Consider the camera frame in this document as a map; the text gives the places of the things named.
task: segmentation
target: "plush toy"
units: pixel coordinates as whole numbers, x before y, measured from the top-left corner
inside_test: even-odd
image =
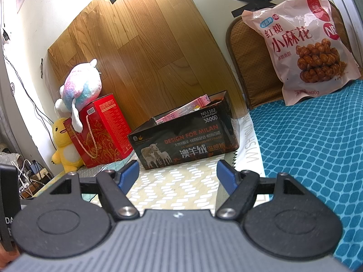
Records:
[[[101,78],[95,68],[96,64],[97,60],[93,59],[91,63],[76,65],[59,89],[61,99],[58,99],[54,106],[58,115],[59,112],[72,113],[72,126],[79,133],[82,132],[83,126],[78,112],[95,100],[102,89]]]
[[[52,127],[53,139],[57,145],[57,151],[52,156],[52,162],[61,163],[67,173],[77,171],[84,163],[63,125],[66,119],[62,117],[56,120]]]

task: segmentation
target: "cardboard box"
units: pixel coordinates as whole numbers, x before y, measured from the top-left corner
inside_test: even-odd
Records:
[[[132,152],[128,141],[131,129],[112,94],[88,104],[79,112],[79,119],[83,124],[81,133],[74,131],[71,118],[63,124],[88,168],[123,160]]]
[[[145,169],[198,160],[239,147],[239,123],[232,118],[227,91],[209,97],[204,108],[167,122],[148,120],[128,135]]]

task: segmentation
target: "pink and blue stuffed animal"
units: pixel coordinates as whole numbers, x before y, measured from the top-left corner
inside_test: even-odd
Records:
[[[64,85],[59,89],[61,99],[56,101],[54,109],[59,112],[72,113],[72,126],[77,132],[82,132],[83,126],[79,120],[78,112],[95,100],[102,89],[101,78],[96,69],[97,60],[91,63],[76,65],[66,78]]]

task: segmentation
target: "gold rope handle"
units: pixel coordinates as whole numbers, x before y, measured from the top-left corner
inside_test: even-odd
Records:
[[[75,132],[75,131],[74,131],[74,129],[73,129],[73,126],[71,125],[70,127],[72,128],[73,134],[75,135],[75,137],[76,137],[76,139],[77,139],[77,141],[78,141],[79,145],[82,147],[82,149],[85,151],[85,153],[87,153],[87,154],[90,156],[90,158],[96,158],[96,157],[97,157],[97,155],[98,155],[98,150],[97,150],[96,141],[95,141],[95,140],[94,140],[94,138],[93,138],[93,134],[92,134],[92,131],[91,131],[90,123],[88,122],[88,115],[86,115],[86,122],[87,122],[87,125],[88,125],[88,129],[89,129],[89,131],[90,131],[90,134],[91,134],[91,138],[92,138],[92,141],[93,141],[94,147],[95,147],[95,149],[96,149],[96,155],[95,155],[95,156],[93,156],[92,154],[90,154],[90,153],[89,153],[89,152],[88,152],[88,151],[84,148],[83,144],[79,141],[79,139],[78,139],[78,137],[77,137],[77,134],[76,134],[76,132]]]

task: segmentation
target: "cable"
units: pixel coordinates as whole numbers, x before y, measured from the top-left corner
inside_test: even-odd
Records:
[[[33,194],[30,194],[29,192],[27,192],[27,190],[25,188],[23,188],[23,190],[28,193],[30,196],[33,196]]]
[[[29,180],[29,178],[22,172],[22,170],[24,169],[24,166],[25,166],[25,161],[26,160],[24,160],[24,162],[23,162],[23,167],[22,167],[22,169],[20,170],[19,169],[19,167],[16,165],[16,163],[14,163],[12,160],[10,161],[11,162],[11,164],[12,165],[14,165],[17,169],[18,169],[18,171],[20,172],[20,174],[18,175],[18,183],[19,183],[19,181],[20,181],[20,183],[21,183],[21,185],[23,186],[23,188],[24,188],[24,191],[26,191],[25,189],[27,188],[27,186],[25,185],[25,183],[21,180],[21,178],[20,178],[20,176],[21,175],[23,175],[24,176],[24,178],[29,182],[29,186],[31,185],[31,181]],[[30,190],[30,187],[28,187],[28,189],[29,189],[29,191],[30,191],[30,193],[31,193],[31,196],[33,196],[33,193],[32,193],[32,191]]]
[[[31,179],[31,178],[29,178],[29,179],[30,179],[30,181],[33,181],[33,182],[36,182],[36,183],[40,183],[41,185],[45,186],[45,184],[44,184],[44,183],[42,183],[42,182],[40,182],[40,181],[33,180],[33,179]]]
[[[21,172],[24,170],[24,166],[25,166],[25,162],[26,161],[28,161],[29,162],[29,164],[30,164],[30,161],[29,160],[24,160],[24,162],[23,162],[23,167],[21,168]]]
[[[27,89],[25,88],[25,86],[24,86],[24,83],[23,83],[23,81],[21,80],[21,77],[19,76],[19,74],[18,74],[18,72],[17,72],[17,70],[16,70],[16,68],[14,67],[14,65],[8,60],[8,58],[6,57],[6,55],[5,55],[5,53],[4,53],[4,58],[5,58],[5,60],[11,65],[11,67],[14,69],[14,71],[15,71],[15,74],[16,74],[16,76],[17,76],[17,78],[18,78],[18,80],[19,80],[19,82],[20,82],[20,84],[21,84],[21,86],[23,87],[23,89],[24,89],[24,91],[25,91],[25,93],[26,93],[26,95],[28,96],[28,98],[29,98],[29,100],[31,101],[31,103],[33,104],[33,106],[34,106],[34,109],[35,109],[35,112],[36,112],[36,114],[38,115],[38,116],[40,116],[41,118],[39,119],[38,117],[37,117],[37,119],[38,120],[40,120],[41,122],[42,122],[42,124],[43,124],[43,126],[44,126],[44,128],[46,129],[46,131],[47,131],[47,133],[48,133],[48,135],[49,135],[49,138],[50,138],[50,141],[51,141],[51,143],[53,144],[53,147],[54,147],[54,149],[55,150],[57,150],[57,148],[56,148],[56,146],[54,145],[54,143],[53,143],[53,140],[52,140],[52,137],[51,137],[51,135],[50,135],[50,132],[49,132],[49,130],[48,130],[48,127],[46,126],[46,124],[45,124],[45,122],[44,122],[44,120],[46,120],[44,117],[42,117],[39,113],[41,113],[41,114],[43,114],[50,122],[52,122],[52,123],[54,123],[46,114],[44,114],[39,108],[38,108],[38,106],[35,104],[35,102],[34,102],[34,100],[30,97],[30,95],[28,94],[28,91],[27,91]]]

